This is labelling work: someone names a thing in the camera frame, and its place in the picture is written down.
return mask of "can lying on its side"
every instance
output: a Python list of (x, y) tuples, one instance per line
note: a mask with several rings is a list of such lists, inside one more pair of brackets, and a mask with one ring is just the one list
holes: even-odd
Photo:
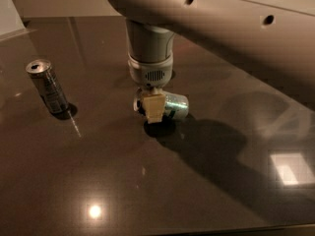
[(26, 70), (50, 113), (58, 114), (69, 108), (50, 61), (34, 60)]

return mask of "can lid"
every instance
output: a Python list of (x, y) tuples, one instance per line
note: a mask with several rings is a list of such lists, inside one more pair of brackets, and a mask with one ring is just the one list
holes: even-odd
[(39, 74), (48, 70), (50, 67), (51, 67), (51, 62), (49, 60), (37, 59), (30, 62), (27, 65), (26, 70), (30, 74)]

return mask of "soda can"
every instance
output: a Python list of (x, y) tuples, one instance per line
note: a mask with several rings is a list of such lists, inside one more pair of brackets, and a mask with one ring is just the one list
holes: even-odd
[(189, 113), (188, 98), (184, 95), (170, 93), (164, 91), (165, 95), (165, 108), (164, 116), (173, 120), (183, 120)]
[(26, 70), (51, 114), (62, 113), (69, 108), (50, 61), (34, 60)]

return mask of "bright light spot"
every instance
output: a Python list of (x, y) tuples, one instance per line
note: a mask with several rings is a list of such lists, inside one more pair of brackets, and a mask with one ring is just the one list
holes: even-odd
[(278, 153), (271, 158), (284, 185), (315, 183), (314, 174), (300, 153)]
[(89, 210), (89, 215), (93, 219), (98, 219), (101, 216), (101, 208), (100, 206), (91, 206)]

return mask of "ventilation grille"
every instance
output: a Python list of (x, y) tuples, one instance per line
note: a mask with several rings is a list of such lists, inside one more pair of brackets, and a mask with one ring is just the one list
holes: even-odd
[(163, 79), (165, 73), (163, 71), (152, 71), (146, 74), (146, 79), (150, 82), (156, 82)]

